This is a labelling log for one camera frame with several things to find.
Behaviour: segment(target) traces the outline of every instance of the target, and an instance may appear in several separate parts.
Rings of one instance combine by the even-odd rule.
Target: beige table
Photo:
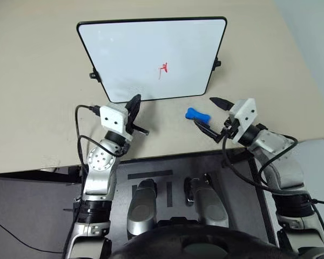
[[[324,102],[272,1],[0,0],[0,173],[79,164],[73,118],[78,104],[105,105],[76,32],[80,21],[225,16],[222,67],[205,95],[142,103],[125,159],[220,149],[184,118],[188,107],[227,118],[208,99],[254,97],[257,122],[300,140],[324,138]],[[81,132],[99,139],[98,118],[80,114]]]

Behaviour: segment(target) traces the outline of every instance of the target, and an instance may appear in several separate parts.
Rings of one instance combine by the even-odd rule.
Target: red scribble
[[[160,76],[158,79],[161,79],[161,71],[164,70],[166,73],[168,73],[168,68],[167,68],[167,62],[162,65],[162,67],[159,68],[160,70]]]

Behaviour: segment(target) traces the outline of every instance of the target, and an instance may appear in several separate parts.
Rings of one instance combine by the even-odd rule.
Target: gray floor
[[[227,208],[230,227],[267,241],[255,189],[228,169],[222,168],[220,162],[220,155],[203,155],[120,165],[108,235],[113,241],[113,250],[127,242],[126,213],[132,197],[132,185],[143,180],[128,180],[127,175],[165,170],[171,170],[172,175],[154,177],[158,186],[158,220],[178,215],[197,219],[194,207],[184,204],[183,181],[186,176],[209,173]],[[250,176],[246,162],[237,167]],[[172,207],[167,206],[167,182],[172,182]],[[72,213],[63,209],[72,207],[72,199],[79,191],[79,185],[0,180],[0,223],[31,246],[62,251],[72,221]],[[60,255],[31,250],[0,228],[0,258],[55,259],[60,258]]]

